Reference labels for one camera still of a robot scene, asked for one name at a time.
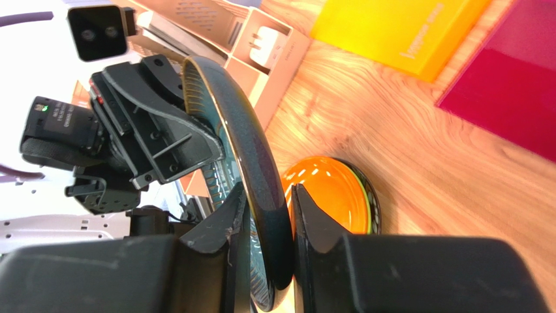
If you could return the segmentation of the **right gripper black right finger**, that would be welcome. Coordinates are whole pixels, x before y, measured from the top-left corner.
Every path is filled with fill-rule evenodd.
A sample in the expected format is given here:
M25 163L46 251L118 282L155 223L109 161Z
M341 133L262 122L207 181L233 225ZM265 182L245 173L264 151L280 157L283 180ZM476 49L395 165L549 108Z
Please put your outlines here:
M296 312L548 312L519 254L485 237L361 235L292 188Z

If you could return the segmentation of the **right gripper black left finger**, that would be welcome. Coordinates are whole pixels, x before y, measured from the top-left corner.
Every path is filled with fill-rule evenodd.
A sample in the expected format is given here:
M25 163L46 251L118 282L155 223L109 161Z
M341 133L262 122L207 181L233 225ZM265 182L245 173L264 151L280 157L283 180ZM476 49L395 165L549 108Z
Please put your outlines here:
M1 262L2 312L248 312L242 184L185 235L32 246Z

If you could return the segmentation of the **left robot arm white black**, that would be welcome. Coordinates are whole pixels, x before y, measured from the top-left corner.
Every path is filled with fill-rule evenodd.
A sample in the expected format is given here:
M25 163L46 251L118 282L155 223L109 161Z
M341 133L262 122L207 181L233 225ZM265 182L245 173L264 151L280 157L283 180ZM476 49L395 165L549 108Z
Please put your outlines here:
M64 194L84 215L38 215L1 222L1 253L36 245L122 239L141 227L188 230L156 207L140 207L151 183L177 181L223 159L221 140L185 109L184 85L164 55L119 63L90 79L89 107L34 99L20 142L27 162L69 170Z

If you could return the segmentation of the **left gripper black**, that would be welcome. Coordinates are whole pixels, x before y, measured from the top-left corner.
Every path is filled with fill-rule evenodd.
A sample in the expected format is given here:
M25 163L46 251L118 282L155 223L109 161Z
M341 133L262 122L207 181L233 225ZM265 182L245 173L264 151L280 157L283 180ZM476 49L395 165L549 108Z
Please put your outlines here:
M136 190L224 158L214 131L186 112L183 84L165 56L108 66L89 84L93 109L109 134L111 164Z

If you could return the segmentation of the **orange plate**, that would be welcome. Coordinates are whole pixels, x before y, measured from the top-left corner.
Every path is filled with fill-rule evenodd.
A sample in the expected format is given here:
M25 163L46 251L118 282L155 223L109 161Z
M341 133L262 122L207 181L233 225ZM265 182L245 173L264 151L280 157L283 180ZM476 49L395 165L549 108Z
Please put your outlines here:
M330 156L310 156L281 176L288 210L291 188L301 184L313 201L352 233L379 234L382 230L378 197L365 174L355 165Z

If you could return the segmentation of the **dark grey plate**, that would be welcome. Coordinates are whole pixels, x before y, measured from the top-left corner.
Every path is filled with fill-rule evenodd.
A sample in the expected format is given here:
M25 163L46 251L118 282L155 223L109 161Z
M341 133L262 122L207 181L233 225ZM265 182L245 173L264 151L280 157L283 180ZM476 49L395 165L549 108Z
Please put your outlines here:
M203 168L214 206L241 183L250 208L251 299L263 312L287 295L294 272L292 227L279 173L254 108L218 63L188 57L183 63L187 113L220 139L224 158Z

